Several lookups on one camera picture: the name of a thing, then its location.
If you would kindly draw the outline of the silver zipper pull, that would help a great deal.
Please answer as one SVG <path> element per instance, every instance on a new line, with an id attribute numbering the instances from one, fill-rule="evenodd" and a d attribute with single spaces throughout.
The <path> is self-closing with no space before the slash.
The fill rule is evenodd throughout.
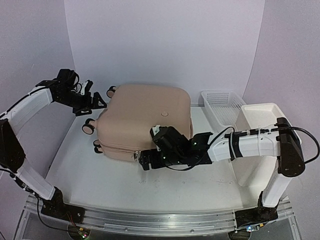
<path id="1" fill-rule="evenodd" d="M 139 159 L 140 159 L 140 157 L 141 157 L 141 152 L 140 152 L 140 151 L 135 151 L 135 152 L 133 153 L 133 158 L 134 158 L 134 161 L 135 161 L 135 162 L 138 162 Z"/>

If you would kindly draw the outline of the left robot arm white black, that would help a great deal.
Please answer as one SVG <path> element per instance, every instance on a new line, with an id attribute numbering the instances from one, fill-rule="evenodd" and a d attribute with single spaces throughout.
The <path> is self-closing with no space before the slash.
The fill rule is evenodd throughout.
<path id="1" fill-rule="evenodd" d="M 0 171 L 24 191 L 49 201 L 47 209 L 57 219 L 67 214 L 67 207 L 53 199 L 57 189 L 46 174 L 73 120 L 107 107 L 105 95 L 93 86 L 75 70 L 60 69 L 55 78 L 19 91 L 15 102 L 1 109 Z"/>

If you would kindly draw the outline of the beige hard-shell suitcase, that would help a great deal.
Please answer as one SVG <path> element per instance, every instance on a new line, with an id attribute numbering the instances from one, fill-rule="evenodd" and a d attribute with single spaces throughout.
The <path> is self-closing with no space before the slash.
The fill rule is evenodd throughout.
<path id="1" fill-rule="evenodd" d="M 191 98 L 183 89 L 150 84 L 112 86 L 110 101 L 97 119 L 88 118 L 82 131 L 96 133 L 96 153 L 114 160 L 134 162 L 134 153 L 154 149 L 155 126 L 174 127 L 185 137 L 193 135 Z"/>

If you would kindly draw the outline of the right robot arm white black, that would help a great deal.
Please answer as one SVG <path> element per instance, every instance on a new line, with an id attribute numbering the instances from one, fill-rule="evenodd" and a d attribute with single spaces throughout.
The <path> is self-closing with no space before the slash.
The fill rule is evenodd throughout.
<path id="1" fill-rule="evenodd" d="M 276 157 L 274 171 L 262 191 L 260 204 L 252 209 L 252 218 L 262 222 L 275 208 L 292 178 L 306 168 L 296 127 L 279 117 L 274 126 L 231 132 L 224 129 L 216 136 L 202 132 L 187 139 L 172 126 L 155 126 L 149 132 L 155 148 L 136 151 L 134 160 L 148 171 L 185 165 L 189 171 L 198 165 L 251 157 Z"/>

